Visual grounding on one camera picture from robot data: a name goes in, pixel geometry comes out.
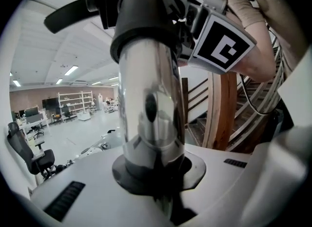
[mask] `wooden railing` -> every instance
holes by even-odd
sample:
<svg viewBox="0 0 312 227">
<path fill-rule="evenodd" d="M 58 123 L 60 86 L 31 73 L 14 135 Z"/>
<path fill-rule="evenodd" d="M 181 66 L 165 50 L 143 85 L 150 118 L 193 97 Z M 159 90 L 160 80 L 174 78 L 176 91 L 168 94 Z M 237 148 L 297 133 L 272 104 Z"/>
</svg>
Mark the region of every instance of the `wooden railing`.
<svg viewBox="0 0 312 227">
<path fill-rule="evenodd" d="M 225 150 L 234 124 L 237 85 L 236 74 L 208 75 L 209 102 L 202 147 Z"/>
<path fill-rule="evenodd" d="M 280 55 L 280 48 L 278 48 L 275 60 Z M 258 111 L 268 112 L 272 110 L 272 107 L 275 107 L 279 100 L 279 95 L 277 89 L 283 83 L 283 65 L 281 64 L 278 68 L 274 81 L 266 94 L 265 98 L 263 99 L 262 103 L 257 108 Z M 266 88 L 268 82 L 262 83 L 257 90 L 254 92 L 253 96 L 251 96 L 251 100 L 257 98 L 261 92 Z M 244 110 L 249 106 L 248 102 L 246 102 L 235 114 L 235 118 L 241 115 Z M 235 132 L 231 135 L 229 146 L 226 149 L 227 151 L 234 151 L 238 148 L 238 146 L 245 141 L 250 134 L 259 126 L 259 124 L 265 119 L 267 116 L 260 116 L 256 112 L 254 112 L 248 120 Z"/>
<path fill-rule="evenodd" d="M 189 104 L 199 98 L 202 94 L 208 91 L 208 87 L 203 88 L 201 91 L 199 91 L 197 94 L 195 94 L 192 98 L 189 99 L 189 95 L 194 92 L 196 89 L 200 88 L 205 82 L 208 81 L 208 79 L 203 80 L 201 83 L 193 87 L 192 89 L 188 90 L 188 79 L 182 78 L 182 95 L 183 95 L 183 103 L 184 103 L 184 115 L 185 115 L 185 124 L 188 123 L 188 114 L 189 112 L 200 105 L 202 102 L 204 102 L 208 95 L 201 98 L 199 101 L 197 101 L 194 105 L 189 107 Z"/>
<path fill-rule="evenodd" d="M 274 38 L 272 45 L 274 46 L 275 43 L 276 37 Z M 275 61 L 277 60 L 280 51 L 280 48 L 278 48 L 275 55 Z M 250 96 L 250 100 L 252 102 L 257 100 L 258 102 L 261 101 L 258 110 L 267 112 L 272 107 L 276 106 L 279 99 L 277 88 L 282 84 L 282 80 L 283 69 L 281 64 L 272 83 L 261 83 L 257 88 L 252 90 L 254 93 Z M 198 89 L 206 81 L 208 81 L 208 87 L 202 89 L 199 93 L 189 99 L 189 94 Z M 245 77 L 244 82 L 245 85 L 248 86 L 251 79 Z M 223 75 L 218 75 L 209 72 L 208 79 L 204 80 L 190 91 L 188 91 L 187 79 L 185 81 L 182 79 L 182 90 L 186 124 L 188 122 L 189 112 L 209 98 L 204 139 L 202 144 L 198 143 L 202 147 L 226 151 L 236 150 L 237 147 L 243 141 L 248 139 L 255 130 L 258 130 L 260 123 L 263 123 L 267 118 L 266 116 L 260 116 L 257 113 L 253 113 L 246 122 L 233 133 L 234 120 L 240 117 L 246 109 L 250 108 L 248 102 L 238 103 L 240 108 L 236 111 L 237 92 L 242 91 L 242 84 L 236 82 L 236 73 L 228 72 Z M 197 103 L 189 107 L 190 102 L 194 101 L 207 91 L 209 91 L 209 96 L 207 95 L 201 98 Z M 264 91 L 267 92 L 265 97 L 261 95 Z"/>
</svg>

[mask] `beige shirt sleeve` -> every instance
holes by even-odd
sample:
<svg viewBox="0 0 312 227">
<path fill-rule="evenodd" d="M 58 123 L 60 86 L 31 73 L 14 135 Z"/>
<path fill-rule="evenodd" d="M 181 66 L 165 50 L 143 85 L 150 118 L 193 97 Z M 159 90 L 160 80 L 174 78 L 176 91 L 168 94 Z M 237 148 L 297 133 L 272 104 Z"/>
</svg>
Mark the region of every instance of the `beige shirt sleeve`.
<svg viewBox="0 0 312 227">
<path fill-rule="evenodd" d="M 243 27 L 259 21 L 265 21 L 260 11 L 252 6 L 249 0 L 228 0 L 228 5 L 236 13 Z"/>
</svg>

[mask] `desk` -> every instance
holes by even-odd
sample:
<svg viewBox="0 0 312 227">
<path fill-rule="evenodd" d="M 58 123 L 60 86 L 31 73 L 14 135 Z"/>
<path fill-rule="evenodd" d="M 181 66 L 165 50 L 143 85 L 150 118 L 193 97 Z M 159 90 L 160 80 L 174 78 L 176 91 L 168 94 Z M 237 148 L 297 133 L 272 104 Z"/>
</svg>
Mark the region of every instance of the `desk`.
<svg viewBox="0 0 312 227">
<path fill-rule="evenodd" d="M 38 124 L 40 124 L 42 122 L 46 122 L 49 134 L 50 134 L 50 136 L 52 136 L 51 131 L 50 131 L 50 126 L 49 126 L 48 119 L 45 119 L 45 118 L 43 118 L 42 120 L 30 123 L 30 124 L 22 124 L 22 125 L 19 126 L 19 129 L 23 130 L 23 133 L 25 134 L 26 141 L 27 141 L 28 145 L 29 145 L 29 141 L 28 141 L 28 137 L 27 137 L 25 128 L 27 128 L 27 127 L 31 128 L 32 126 L 38 125 Z"/>
</svg>

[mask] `human arm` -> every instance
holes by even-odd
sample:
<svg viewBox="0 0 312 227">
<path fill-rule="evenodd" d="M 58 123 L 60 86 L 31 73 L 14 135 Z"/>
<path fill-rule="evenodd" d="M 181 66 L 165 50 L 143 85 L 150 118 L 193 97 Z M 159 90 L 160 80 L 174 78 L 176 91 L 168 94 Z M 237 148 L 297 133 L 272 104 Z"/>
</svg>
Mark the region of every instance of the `human arm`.
<svg viewBox="0 0 312 227">
<path fill-rule="evenodd" d="M 227 17 L 236 22 L 257 41 L 257 45 L 231 71 L 249 76 L 258 82 L 271 80 L 275 75 L 275 61 L 271 38 L 262 14 L 249 0 L 228 0 L 235 12 Z"/>
</svg>

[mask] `chrome pole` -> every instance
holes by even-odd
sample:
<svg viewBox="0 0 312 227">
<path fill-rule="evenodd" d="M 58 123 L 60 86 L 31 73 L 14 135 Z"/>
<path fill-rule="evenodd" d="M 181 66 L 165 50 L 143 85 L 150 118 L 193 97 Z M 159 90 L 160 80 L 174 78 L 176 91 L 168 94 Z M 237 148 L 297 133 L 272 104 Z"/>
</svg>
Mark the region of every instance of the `chrome pole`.
<svg viewBox="0 0 312 227">
<path fill-rule="evenodd" d="M 170 48 L 153 39 L 123 47 L 118 99 L 127 170 L 139 179 L 173 177 L 184 158 L 184 115 Z"/>
</svg>

